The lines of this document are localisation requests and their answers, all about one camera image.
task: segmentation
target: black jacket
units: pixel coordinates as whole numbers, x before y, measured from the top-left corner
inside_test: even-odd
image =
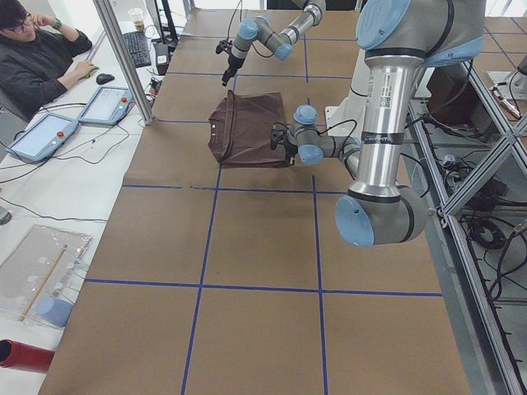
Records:
[[[57,78],[69,69],[73,57],[90,48],[91,41],[80,31],[74,42],[46,30],[37,30],[29,43],[0,35],[0,86],[31,119],[40,106],[66,92]]]

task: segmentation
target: robotic arm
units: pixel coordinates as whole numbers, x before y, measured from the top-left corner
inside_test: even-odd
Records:
[[[484,0],[368,1],[357,25],[358,44],[370,68],[361,140],[351,133],[321,135],[316,110],[309,105],[298,108],[287,132],[273,132],[272,145],[283,144],[287,157],[298,153],[307,165],[335,157],[346,166],[354,182],[338,200],[335,220],[348,243],[402,243],[424,229],[422,199],[395,181],[408,102],[426,67],[460,63],[481,51],[484,13]],[[259,37],[259,26],[254,34]],[[244,54],[249,47],[243,47]]]
[[[216,53],[229,54],[229,67],[223,73],[222,85],[236,74],[244,65],[245,58],[253,42],[256,40],[269,49],[277,58],[285,60],[292,52],[293,45],[312,26],[317,26],[326,11],[325,0],[292,0],[299,8],[303,8],[302,15],[296,18],[282,33],[277,34],[264,16],[253,20],[245,19],[241,22],[234,43],[228,39],[220,41]]]

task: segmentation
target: cup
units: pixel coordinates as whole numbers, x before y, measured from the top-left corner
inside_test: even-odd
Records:
[[[130,19],[132,20],[133,24],[135,25],[135,29],[137,31],[144,31],[145,30],[145,21],[142,16],[142,9],[141,8],[130,8],[128,10],[128,14],[130,15]]]
[[[54,351],[29,344],[7,339],[0,341],[0,367],[2,368],[47,373],[54,355]]]
[[[36,305],[37,314],[59,328],[66,326],[72,309],[73,304],[54,297],[44,298]]]

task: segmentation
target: wooden stick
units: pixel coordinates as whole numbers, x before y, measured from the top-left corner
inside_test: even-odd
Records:
[[[18,317],[18,321],[24,321],[24,319],[26,319],[26,315],[30,312],[31,307],[33,307],[33,304],[36,301],[36,298],[39,297],[39,294],[42,291],[42,288],[44,288],[44,286],[46,285],[46,282],[48,282],[49,278],[51,277],[51,273],[53,273],[53,270],[57,267],[58,262],[60,262],[60,260],[62,259],[64,253],[66,252],[66,249],[68,249],[68,245],[67,244],[63,245],[62,251],[58,254],[57,258],[54,260],[53,264],[49,268],[48,273],[46,274],[46,277],[40,283],[39,287],[35,291],[35,294],[31,298],[31,300],[28,303],[28,305],[26,306],[26,309],[22,312],[20,317]]]

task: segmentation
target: white desk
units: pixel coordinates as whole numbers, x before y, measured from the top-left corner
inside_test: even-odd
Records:
[[[100,32],[92,40],[94,43],[99,34]],[[75,58],[75,61],[78,62],[85,58],[86,53],[79,55]],[[115,80],[106,84],[107,86],[127,86],[107,38],[97,49],[93,63],[100,67],[98,72],[109,73],[115,76]],[[139,79],[145,88],[151,78],[151,73],[148,69],[152,71],[152,66],[138,69]],[[84,81],[79,81],[70,91],[53,103],[48,104],[48,106],[77,102],[86,103],[97,87],[96,73],[94,73],[94,76]],[[72,108],[59,107],[50,111],[76,118],[81,109],[81,106]],[[43,114],[45,112],[37,114],[34,120]],[[0,184],[2,188],[0,197],[28,207],[41,215],[60,218],[107,219],[120,190],[124,172],[133,157],[144,126],[142,117],[136,107],[132,107],[127,117],[121,121],[120,126],[129,133],[128,138],[114,147],[99,164],[91,165],[79,159],[51,159],[25,177],[6,184]],[[127,136],[127,132],[115,127],[104,136],[97,137],[106,130],[107,128],[103,127],[81,126],[55,155],[60,155],[61,152],[69,151],[75,146],[89,141],[88,144],[69,152],[64,157],[82,156],[90,161],[98,161],[112,145]],[[0,168],[3,169],[8,166],[19,165],[20,163],[16,157],[7,155],[0,163]],[[35,165],[24,165],[9,170],[0,170],[0,182],[24,174],[34,167]],[[12,213],[12,220],[6,225],[0,226],[0,244],[2,246],[0,248],[0,263],[6,260],[35,224],[52,226],[92,236],[91,245],[83,256],[83,261],[89,263],[93,258],[105,228],[104,222],[58,222],[39,218],[23,208],[11,206],[4,201],[1,201],[0,204]],[[45,328],[33,323],[19,323],[2,318],[0,314],[0,338],[2,339],[12,339],[54,350],[62,334],[63,331],[60,329]],[[14,369],[0,369],[0,388],[2,388],[2,393],[5,391],[5,393],[10,395],[37,394],[43,381],[43,374],[22,372]]]

